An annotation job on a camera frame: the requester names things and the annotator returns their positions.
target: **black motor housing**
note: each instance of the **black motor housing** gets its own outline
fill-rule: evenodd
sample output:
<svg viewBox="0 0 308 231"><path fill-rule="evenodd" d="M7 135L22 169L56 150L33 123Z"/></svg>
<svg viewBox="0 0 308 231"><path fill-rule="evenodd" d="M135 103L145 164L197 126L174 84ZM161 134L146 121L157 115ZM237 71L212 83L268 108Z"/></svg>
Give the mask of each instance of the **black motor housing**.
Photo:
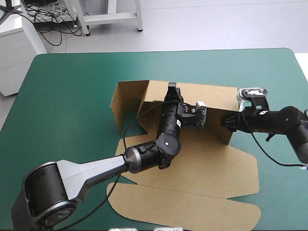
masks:
<svg viewBox="0 0 308 231"><path fill-rule="evenodd" d="M11 214L16 231L53 227L69 217L76 203L69 201L55 162L36 167L23 180Z"/></svg>

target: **white table frame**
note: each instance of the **white table frame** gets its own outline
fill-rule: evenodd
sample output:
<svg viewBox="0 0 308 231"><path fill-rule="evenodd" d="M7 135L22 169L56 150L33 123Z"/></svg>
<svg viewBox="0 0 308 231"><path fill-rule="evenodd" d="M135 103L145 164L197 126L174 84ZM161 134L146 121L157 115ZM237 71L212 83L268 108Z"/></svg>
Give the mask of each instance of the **white table frame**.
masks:
<svg viewBox="0 0 308 231"><path fill-rule="evenodd" d="M135 0L136 11L130 13L116 13L116 1L117 0L108 0L108 14L85 15L80 0L71 0L72 4L75 6L78 19L85 35L90 35L90 25L121 23L127 21L137 21L138 30L143 31L140 0Z"/></svg>

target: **green table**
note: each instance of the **green table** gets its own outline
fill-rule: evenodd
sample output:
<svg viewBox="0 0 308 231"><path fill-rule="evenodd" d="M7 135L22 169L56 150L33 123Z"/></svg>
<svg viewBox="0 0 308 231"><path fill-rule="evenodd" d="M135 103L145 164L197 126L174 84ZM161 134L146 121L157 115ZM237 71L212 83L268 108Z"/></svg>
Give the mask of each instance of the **green table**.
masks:
<svg viewBox="0 0 308 231"><path fill-rule="evenodd" d="M0 133L0 229L12 228L10 210L22 178L36 165L60 159L81 163L115 154L120 134L111 98L118 81L137 79L265 87L272 110L287 105L307 108L308 84L288 49L39 55ZM127 116L126 124L133 116ZM142 133L137 125L130 135ZM285 163L298 161L284 136L269 143L265 137L257 134L272 156ZM243 132L234 133L230 145L258 160L260 192L234 199L260 207L256 229L308 229L308 172L274 164ZM92 188L66 224L96 206L109 182ZM123 218L107 203L74 229L110 227L155 225Z"/></svg>

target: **cardboard box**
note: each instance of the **cardboard box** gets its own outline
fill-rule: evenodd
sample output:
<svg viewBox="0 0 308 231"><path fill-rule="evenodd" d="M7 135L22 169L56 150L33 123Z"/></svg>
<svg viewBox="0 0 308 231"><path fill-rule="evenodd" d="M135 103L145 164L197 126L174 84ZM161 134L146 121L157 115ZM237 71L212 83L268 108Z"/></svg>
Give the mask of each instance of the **cardboard box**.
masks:
<svg viewBox="0 0 308 231"><path fill-rule="evenodd" d="M168 82L163 81L119 82L111 103L118 128L122 129L126 112L140 115L163 102L167 87ZM109 198L111 206L129 219L187 230L252 230L260 219L260 209L228 198L259 191L257 160L230 147L232 132L220 125L222 116L239 109L237 88L188 83L177 83L177 87L186 103L206 103L206 128L181 129L182 148L169 168L124 173L137 185L118 184ZM157 107L139 119L148 134L127 138L128 147L155 140L160 117L161 108ZM123 152L120 140L116 154Z"/></svg>

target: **cardboard flap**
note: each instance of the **cardboard flap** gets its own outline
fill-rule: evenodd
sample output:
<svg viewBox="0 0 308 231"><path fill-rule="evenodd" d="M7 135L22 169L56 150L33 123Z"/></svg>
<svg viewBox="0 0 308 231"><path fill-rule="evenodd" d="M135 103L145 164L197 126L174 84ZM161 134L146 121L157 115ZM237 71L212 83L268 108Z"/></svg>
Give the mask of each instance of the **cardboard flap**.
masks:
<svg viewBox="0 0 308 231"><path fill-rule="evenodd" d="M128 146L153 141L155 135L128 137ZM223 143L180 139L182 149L164 170L157 167L123 176L139 185L231 198L259 191L257 160ZM124 152L120 140L116 154Z"/></svg>
<svg viewBox="0 0 308 231"><path fill-rule="evenodd" d="M115 123L121 131L126 112L137 112L148 86L148 80L119 82L110 104Z"/></svg>
<svg viewBox="0 0 308 231"><path fill-rule="evenodd" d="M166 81L149 80L144 101L164 101L168 90ZM238 101L236 99L237 88L223 87L205 84L177 83L184 102L195 105L196 101L203 101L208 107L236 111L238 110Z"/></svg>
<svg viewBox="0 0 308 231"><path fill-rule="evenodd" d="M126 218L194 231L250 231L261 216L255 205L132 184L117 184L109 202Z"/></svg>

